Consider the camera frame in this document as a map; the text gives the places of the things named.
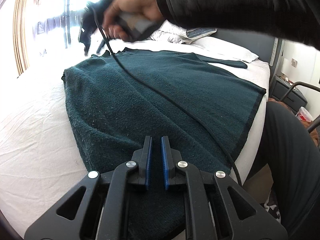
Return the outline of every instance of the pillowcase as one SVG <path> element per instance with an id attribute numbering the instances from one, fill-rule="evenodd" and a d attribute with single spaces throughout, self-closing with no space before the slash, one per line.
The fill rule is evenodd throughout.
<path id="1" fill-rule="evenodd" d="M 228 57 L 233 57 L 248 63 L 251 63 L 259 57 L 244 47 L 214 37 L 203 37 L 193 41 L 191 44 L 199 48 Z"/>
<path id="2" fill-rule="evenodd" d="M 150 35 L 148 40 L 154 41 L 168 41 L 172 43 L 186 43 L 190 44 L 193 40 L 181 37 L 177 34 L 163 32 L 161 30 L 156 30 L 154 33 Z"/>
<path id="3" fill-rule="evenodd" d="M 165 21 L 161 25 L 159 30 L 167 33 L 176 34 L 190 40 L 196 40 L 205 36 L 209 36 L 212 33 L 215 33 L 217 31 L 217 28 L 196 28 L 187 30 L 177 25 L 174 25 L 168 21 Z"/>

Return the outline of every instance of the triangular cutout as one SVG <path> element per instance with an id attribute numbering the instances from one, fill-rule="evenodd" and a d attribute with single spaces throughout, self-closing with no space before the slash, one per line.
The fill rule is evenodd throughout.
<path id="1" fill-rule="evenodd" d="M 256 210 L 246 200 L 244 200 L 234 188 L 228 187 L 228 192 L 240 220 L 244 220 L 257 213 Z"/>
<path id="2" fill-rule="evenodd" d="M 81 200 L 86 191 L 85 186 L 80 187 L 68 200 L 57 209 L 57 215 L 69 220 L 76 217 Z"/>

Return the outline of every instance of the silver screw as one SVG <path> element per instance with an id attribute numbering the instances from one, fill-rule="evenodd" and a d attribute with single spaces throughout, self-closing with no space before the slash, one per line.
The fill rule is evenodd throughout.
<path id="1" fill-rule="evenodd" d="M 97 171 L 90 171 L 90 172 L 88 173 L 88 177 L 89 177 L 90 179 L 95 179 L 96 177 L 98 177 L 98 175 L 99 175 L 99 173 L 98 173 Z"/>
<path id="2" fill-rule="evenodd" d="M 185 167 L 188 166 L 188 163 L 185 162 L 185 161 L 180 161 L 180 162 L 178 162 L 178 166 L 179 166 L 180 168 L 185 168 Z"/>
<path id="3" fill-rule="evenodd" d="M 216 176 L 220 179 L 224 178 L 226 176 L 224 171 L 217 171 Z"/>
<path id="4" fill-rule="evenodd" d="M 136 162 L 128 161 L 125 165 L 127 165 L 128 168 L 133 168 L 136 165 Z"/>

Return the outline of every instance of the human hand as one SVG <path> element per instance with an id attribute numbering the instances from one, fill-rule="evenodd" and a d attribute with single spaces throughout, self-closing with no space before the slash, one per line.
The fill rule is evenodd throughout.
<path id="1" fill-rule="evenodd" d="M 156 0 L 114 0 L 104 12 L 102 24 L 106 35 L 110 38 L 120 38 L 123 41 L 129 39 L 126 32 L 114 22 L 115 17 L 121 11 L 141 14 L 150 21 L 160 21 L 164 19 Z"/>

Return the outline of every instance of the black cable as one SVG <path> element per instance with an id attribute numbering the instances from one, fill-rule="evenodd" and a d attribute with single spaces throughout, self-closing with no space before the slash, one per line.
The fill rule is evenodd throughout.
<path id="1" fill-rule="evenodd" d="M 234 160 L 232 159 L 230 153 L 227 151 L 227 149 L 223 146 L 222 143 L 220 143 L 220 141 L 218 140 L 218 138 L 216 138 L 216 136 L 214 135 L 214 133 L 212 132 L 212 130 L 204 123 L 202 122 L 199 118 L 197 118 L 196 116 L 194 116 L 192 113 L 190 113 L 188 110 L 184 109 L 182 106 L 180 106 L 177 102 L 173 101 L 171 98 L 169 98 L 166 94 L 162 93 L 161 91 L 155 89 L 154 87 L 148 85 L 147 83 L 145 83 L 142 79 L 134 76 L 133 74 L 131 74 L 125 67 L 124 65 L 122 65 L 122 63 L 118 60 L 118 58 L 116 57 L 115 53 L 113 52 L 113 50 L 111 49 L 111 46 L 109 44 L 109 39 L 105 36 L 102 26 L 99 24 L 98 21 L 98 16 L 97 16 L 97 12 L 95 11 L 95 9 L 92 6 L 89 6 L 90 9 L 93 12 L 93 17 L 94 17 L 94 21 L 102 35 L 102 38 L 104 40 L 104 42 L 106 43 L 111 55 L 113 56 L 113 58 L 115 59 L 115 61 L 118 63 L 118 65 L 124 70 L 124 72 L 126 72 L 130 77 L 132 77 L 134 80 L 138 81 L 139 83 L 141 83 L 142 85 L 144 85 L 145 87 L 151 89 L 153 92 L 156 92 L 157 94 L 161 95 L 163 98 L 165 98 L 166 100 L 168 100 L 170 103 L 172 103 L 174 106 L 176 106 L 177 108 L 179 108 L 182 112 L 184 112 L 185 114 L 187 114 L 188 116 L 190 116 L 193 120 L 195 120 L 196 122 L 198 122 L 201 126 L 203 126 L 207 132 L 211 135 L 212 139 L 219 145 L 219 147 L 221 148 L 221 150 L 223 151 L 223 153 L 225 154 L 225 156 L 227 157 L 229 163 L 231 164 L 236 178 L 237 178 L 237 182 L 238 184 L 242 187 L 242 183 L 241 183 L 241 178 L 240 178 L 240 174 L 238 171 L 238 168 L 236 167 L 236 164 L 234 162 Z"/>

